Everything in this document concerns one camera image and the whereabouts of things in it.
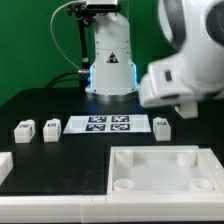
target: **white cube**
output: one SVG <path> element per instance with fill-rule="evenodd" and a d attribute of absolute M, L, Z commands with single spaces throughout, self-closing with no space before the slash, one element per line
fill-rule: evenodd
<path fill-rule="evenodd" d="M 16 143 L 30 143 L 35 135 L 35 122 L 33 120 L 21 121 L 14 130 Z"/>
<path fill-rule="evenodd" d="M 47 121 L 43 134 L 44 142 L 58 142 L 61 135 L 61 121 L 58 119 Z"/>
<path fill-rule="evenodd" d="M 155 118 L 153 120 L 153 132 L 157 141 L 171 140 L 171 127 L 167 119 Z"/>

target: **black table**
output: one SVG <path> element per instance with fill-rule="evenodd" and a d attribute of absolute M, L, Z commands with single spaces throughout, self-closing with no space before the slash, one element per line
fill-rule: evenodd
<path fill-rule="evenodd" d="M 71 115 L 147 114 L 167 118 L 170 142 L 156 142 L 152 133 L 62 135 L 44 143 L 43 127 L 58 118 L 64 130 Z M 0 187 L 0 196 L 106 195 L 111 146 L 199 145 L 224 161 L 224 101 L 199 104 L 199 118 L 183 120 L 172 107 L 143 109 L 138 100 L 103 103 L 86 99 L 79 89 L 30 89 L 0 108 L 0 152 L 13 152 L 14 169 Z M 15 144 L 14 129 L 32 119 L 36 135 L 30 144 Z"/>

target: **blue light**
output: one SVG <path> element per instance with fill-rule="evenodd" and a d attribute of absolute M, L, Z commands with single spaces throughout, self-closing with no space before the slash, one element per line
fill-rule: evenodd
<path fill-rule="evenodd" d="M 138 89 L 139 88 L 139 84 L 138 84 L 138 74 L 137 74 L 137 66 L 135 65 L 135 88 Z"/>
<path fill-rule="evenodd" d="M 90 67 L 90 80 L 89 80 L 89 82 L 90 82 L 90 85 L 89 85 L 90 89 L 93 89 L 93 66 Z"/>

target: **warning label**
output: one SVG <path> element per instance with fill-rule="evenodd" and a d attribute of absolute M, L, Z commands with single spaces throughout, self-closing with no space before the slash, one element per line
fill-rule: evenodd
<path fill-rule="evenodd" d="M 109 63 L 109 64 L 119 63 L 119 61 L 117 60 L 117 57 L 115 56 L 114 52 L 112 52 L 111 56 L 107 60 L 107 63 Z"/>

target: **black cable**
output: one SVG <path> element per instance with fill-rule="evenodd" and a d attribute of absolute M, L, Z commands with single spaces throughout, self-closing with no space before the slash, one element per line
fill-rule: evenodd
<path fill-rule="evenodd" d="M 66 72 L 64 74 L 61 74 L 57 77 L 55 77 L 54 79 L 52 79 L 46 86 L 45 88 L 48 89 L 48 88 L 51 88 L 51 85 L 54 84 L 55 82 L 57 82 L 59 79 L 62 79 L 64 77 L 67 77 L 67 76 L 71 76 L 71 75 L 78 75 L 78 72 L 75 71 L 75 72 Z"/>
<path fill-rule="evenodd" d="M 52 83 L 48 88 L 52 88 L 53 86 L 55 86 L 58 83 L 61 82 L 71 82 L 71 81 L 78 81 L 79 79 L 62 79 L 62 80 L 57 80 L 54 83 Z"/>

